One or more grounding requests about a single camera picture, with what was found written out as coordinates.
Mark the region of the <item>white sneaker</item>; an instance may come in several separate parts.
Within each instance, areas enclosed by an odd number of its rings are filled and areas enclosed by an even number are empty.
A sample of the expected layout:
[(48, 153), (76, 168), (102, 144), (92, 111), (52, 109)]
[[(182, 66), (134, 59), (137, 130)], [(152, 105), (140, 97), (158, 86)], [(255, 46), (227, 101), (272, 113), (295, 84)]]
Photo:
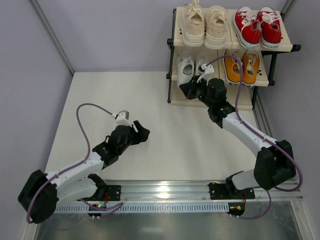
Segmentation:
[(177, 85), (188, 83), (194, 76), (195, 60), (189, 50), (184, 50), (176, 60)]
[(195, 75), (202, 75), (205, 70), (203, 69), (203, 65), (206, 65), (211, 61), (211, 56), (206, 51), (201, 51), (197, 54), (195, 59)]

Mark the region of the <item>beige lace sneaker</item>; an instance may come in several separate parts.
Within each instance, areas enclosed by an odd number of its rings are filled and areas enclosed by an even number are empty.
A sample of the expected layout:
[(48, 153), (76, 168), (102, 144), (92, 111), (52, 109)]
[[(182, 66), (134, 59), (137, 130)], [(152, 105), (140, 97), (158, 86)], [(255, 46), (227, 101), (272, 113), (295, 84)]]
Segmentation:
[(229, 28), (227, 10), (222, 6), (214, 5), (206, 12), (205, 21), (204, 46), (209, 49), (222, 49), (226, 44)]
[(182, 42), (188, 47), (200, 47), (205, 38), (205, 20), (199, 0), (187, 4), (180, 15)]

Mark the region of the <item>red canvas sneaker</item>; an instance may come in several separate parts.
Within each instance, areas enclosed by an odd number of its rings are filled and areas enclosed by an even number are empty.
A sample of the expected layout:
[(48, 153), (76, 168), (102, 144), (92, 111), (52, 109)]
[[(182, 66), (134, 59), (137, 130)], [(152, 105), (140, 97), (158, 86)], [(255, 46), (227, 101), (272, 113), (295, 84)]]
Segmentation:
[(280, 45), (282, 32), (280, 25), (281, 16), (271, 7), (264, 6), (257, 13), (262, 30), (261, 44), (268, 49), (275, 49)]
[(232, 24), (240, 45), (246, 49), (256, 49), (262, 34), (257, 14), (250, 7), (243, 6), (234, 13)]

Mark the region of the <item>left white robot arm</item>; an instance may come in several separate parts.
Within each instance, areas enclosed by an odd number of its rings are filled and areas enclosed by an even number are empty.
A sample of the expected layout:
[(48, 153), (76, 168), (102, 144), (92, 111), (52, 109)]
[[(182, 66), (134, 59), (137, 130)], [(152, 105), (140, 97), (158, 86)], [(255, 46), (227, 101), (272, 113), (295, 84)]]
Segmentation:
[(108, 185), (96, 173), (114, 164), (128, 147), (146, 142), (149, 135), (150, 130), (137, 120), (118, 125), (83, 160), (49, 173), (34, 171), (17, 198), (26, 210), (27, 222), (40, 224), (57, 208), (74, 201), (102, 200)]

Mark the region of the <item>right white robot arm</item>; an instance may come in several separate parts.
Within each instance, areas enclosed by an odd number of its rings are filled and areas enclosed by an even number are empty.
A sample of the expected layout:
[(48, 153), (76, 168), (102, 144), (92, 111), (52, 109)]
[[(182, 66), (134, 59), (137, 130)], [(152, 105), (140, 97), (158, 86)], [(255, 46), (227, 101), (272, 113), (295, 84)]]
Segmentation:
[(225, 188), (230, 197), (253, 188), (268, 191), (296, 176), (291, 144), (286, 140), (277, 141), (247, 123), (228, 102), (223, 80), (198, 81), (197, 76), (193, 76), (178, 87), (186, 99), (198, 99), (207, 106), (210, 120), (237, 137), (256, 157), (253, 169), (226, 178)]

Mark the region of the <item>beige three-tier shoe shelf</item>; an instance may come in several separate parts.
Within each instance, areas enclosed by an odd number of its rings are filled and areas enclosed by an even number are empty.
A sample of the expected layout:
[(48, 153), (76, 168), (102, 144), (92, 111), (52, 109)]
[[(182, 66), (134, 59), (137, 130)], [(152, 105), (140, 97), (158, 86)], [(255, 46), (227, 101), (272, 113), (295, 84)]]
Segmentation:
[[(180, 17), (183, 11), (182, 6), (178, 6), (173, 10), (173, 21), (171, 38), (167, 39), (167, 45), (170, 49), (170, 67), (166, 74), (166, 78), (169, 80), (168, 98), (167, 102), (173, 105), (185, 105), (203, 107), (204, 104), (197, 99), (188, 100), (178, 87), (178, 72), (177, 72), (177, 59), (181, 52), (188, 49), (192, 56), (195, 58), (198, 53), (206, 51), (211, 55), (212, 59), (224, 55), (226, 49), (238, 49), (240, 54), (243, 55), (246, 48), (242, 47), (238, 35), (236, 34), (232, 22), (229, 23), (228, 34), (226, 37), (226, 43), (223, 49), (210, 49), (205, 46), (189, 47), (183, 43), (183, 35), (180, 27)], [(274, 72), (277, 61), (277, 55), (283, 53), (299, 52), (301, 50), (300, 44), (292, 44), (289, 35), (286, 31), (283, 20), (280, 19), (281, 28), (281, 42), (279, 47), (274, 49), (268, 49), (261, 45), (258, 45), (255, 49), (259, 56), (259, 68), (256, 77), (256, 82), (252, 88), (243, 86), (238, 100), (238, 108), (240, 110), (252, 110), (255, 107), (258, 88), (269, 87), (275, 84)]]

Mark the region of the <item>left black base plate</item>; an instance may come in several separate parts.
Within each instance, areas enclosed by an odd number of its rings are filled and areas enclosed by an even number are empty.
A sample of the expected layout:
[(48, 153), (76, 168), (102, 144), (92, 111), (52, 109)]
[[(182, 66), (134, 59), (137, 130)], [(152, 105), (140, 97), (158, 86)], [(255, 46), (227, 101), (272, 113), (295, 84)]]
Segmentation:
[(121, 200), (121, 185), (107, 185), (102, 188), (101, 195), (99, 197), (100, 201), (103, 202), (116, 202)]

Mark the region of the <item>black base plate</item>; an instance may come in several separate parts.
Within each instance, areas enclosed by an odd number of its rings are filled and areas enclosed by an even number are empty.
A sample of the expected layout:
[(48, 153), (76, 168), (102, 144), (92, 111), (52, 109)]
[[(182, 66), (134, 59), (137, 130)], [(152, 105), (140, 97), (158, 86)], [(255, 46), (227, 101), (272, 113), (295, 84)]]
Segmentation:
[(256, 198), (253, 188), (238, 190), (232, 183), (211, 182), (208, 188), (211, 200), (253, 200)]
[(121, 185), (107, 185), (102, 188), (101, 195), (99, 197), (100, 201), (103, 202), (116, 202), (121, 200)]

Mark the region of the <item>aluminium mounting rail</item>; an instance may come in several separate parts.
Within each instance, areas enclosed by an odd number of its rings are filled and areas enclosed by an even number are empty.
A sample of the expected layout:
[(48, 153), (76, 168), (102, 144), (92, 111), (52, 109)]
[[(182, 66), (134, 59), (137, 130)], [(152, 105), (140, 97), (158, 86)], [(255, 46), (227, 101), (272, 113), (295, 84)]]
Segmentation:
[[(129, 180), (105, 180), (106, 185), (121, 185), (120, 201), (116, 202), (178, 202), (178, 201), (240, 201), (211, 200), (209, 183), (223, 184), (225, 181), (129, 181)], [(75, 186), (67, 187), (61, 193), (61, 199), (57, 208), (71, 204), (79, 199), (92, 198), (89, 184), (76, 183)], [(268, 201), (267, 192), (260, 187), (254, 187), (255, 201)], [(268, 190), (272, 201), (303, 201), (300, 190), (284, 192), (272, 188)]]

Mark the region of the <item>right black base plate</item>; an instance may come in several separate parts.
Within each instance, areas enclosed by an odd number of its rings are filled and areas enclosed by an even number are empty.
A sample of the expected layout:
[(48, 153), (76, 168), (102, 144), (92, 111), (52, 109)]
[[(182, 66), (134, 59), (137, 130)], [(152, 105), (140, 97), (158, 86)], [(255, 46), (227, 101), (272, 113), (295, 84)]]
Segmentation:
[(232, 183), (211, 182), (208, 188), (211, 200), (253, 200), (256, 198), (253, 188), (238, 190)]

